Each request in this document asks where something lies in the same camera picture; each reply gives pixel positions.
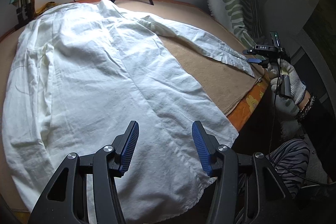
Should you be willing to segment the right hand in white glove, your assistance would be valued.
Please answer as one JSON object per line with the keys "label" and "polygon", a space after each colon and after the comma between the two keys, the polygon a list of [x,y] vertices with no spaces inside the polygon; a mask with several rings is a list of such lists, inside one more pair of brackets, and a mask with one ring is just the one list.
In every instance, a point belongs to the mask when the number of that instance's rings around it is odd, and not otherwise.
{"label": "right hand in white glove", "polygon": [[[300,111],[303,110],[310,100],[310,94],[306,91],[306,86],[301,82],[294,66],[288,63],[288,61],[278,59],[278,64],[281,69],[284,69],[289,75],[291,99]],[[270,78],[271,90],[275,93],[280,84],[280,79],[278,79],[279,69],[268,64],[267,71]]]}

